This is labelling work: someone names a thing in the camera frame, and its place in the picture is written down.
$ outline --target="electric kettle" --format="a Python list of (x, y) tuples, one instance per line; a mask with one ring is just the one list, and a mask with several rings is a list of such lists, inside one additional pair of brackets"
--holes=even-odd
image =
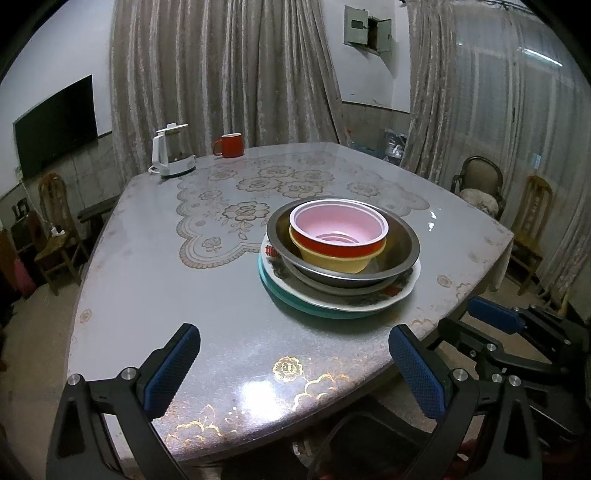
[(180, 142), (180, 133), (188, 126), (172, 123), (156, 132), (152, 144), (151, 173), (159, 173), (161, 177), (174, 177), (195, 168), (195, 155), (183, 152)]

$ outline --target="stainless steel bowl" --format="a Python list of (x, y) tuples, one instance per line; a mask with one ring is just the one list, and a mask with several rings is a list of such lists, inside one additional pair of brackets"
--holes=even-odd
[(275, 247), (282, 257), (293, 263), (310, 278), (338, 288), (369, 287), (387, 278), (399, 276), (417, 261), (420, 245), (417, 234), (414, 233), (409, 224), (386, 209), (366, 203), (366, 205), (381, 213), (388, 221), (389, 230), (386, 237), (386, 248), (381, 254), (357, 274), (334, 272), (304, 262), (300, 250), (290, 238), (290, 213), (298, 205), (310, 200), (314, 199), (297, 200), (284, 205), (271, 215), (267, 225), (267, 235), (271, 245)]

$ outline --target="red mug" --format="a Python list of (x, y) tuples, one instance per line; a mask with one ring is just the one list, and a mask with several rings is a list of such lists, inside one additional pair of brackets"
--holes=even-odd
[[(222, 146), (221, 151), (216, 153), (216, 147)], [(213, 154), (216, 157), (224, 156), (224, 158), (241, 157), (244, 155), (244, 141), (242, 140), (242, 134), (228, 134), (222, 135), (220, 140), (216, 140), (213, 143)]]

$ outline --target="curtain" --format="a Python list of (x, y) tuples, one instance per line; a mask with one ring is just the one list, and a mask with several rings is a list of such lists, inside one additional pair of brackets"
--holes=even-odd
[(401, 167), (438, 182), (450, 141), (455, 40), (449, 0), (408, 0), (411, 123)]
[(510, 228), (527, 176), (550, 183), (554, 202), (537, 275), (564, 293), (590, 249), (591, 87), (555, 33), (527, 9), (449, 3), (456, 76), (439, 185), (448, 189), (467, 157), (490, 158), (503, 172), (501, 220)]
[(125, 180), (170, 122), (189, 124), (198, 157), (231, 132), (246, 147), (346, 142), (319, 0), (116, 0), (111, 98)]

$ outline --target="floor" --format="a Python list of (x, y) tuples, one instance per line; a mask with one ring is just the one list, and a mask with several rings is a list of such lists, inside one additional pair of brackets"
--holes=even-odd
[[(76, 284), (62, 284), (56, 297), (47, 285), (42, 286), (28, 300), (15, 304), (15, 314), (5, 329), (2, 360), (8, 370), (0, 373), (0, 423), (6, 429), (11, 449), (35, 480), (45, 478), (47, 446), (65, 382), (69, 332), (78, 289)], [(508, 279), (504, 279), (499, 291), (483, 296), (508, 307), (540, 304), (532, 292), (518, 297), (517, 286)], [(509, 353), (543, 359), (518, 335), (503, 334), (468, 314), (463, 320), (501, 340)], [(475, 375), (470, 359), (445, 344), (439, 350), (450, 367), (461, 366)], [(409, 423), (423, 430), (434, 428), (434, 421), (422, 415), (402, 379), (383, 386), (374, 395)], [(475, 419), (468, 436), (474, 436), (477, 431)], [(194, 474), (194, 478), (213, 480), (219, 477), (219, 469), (202, 469)]]

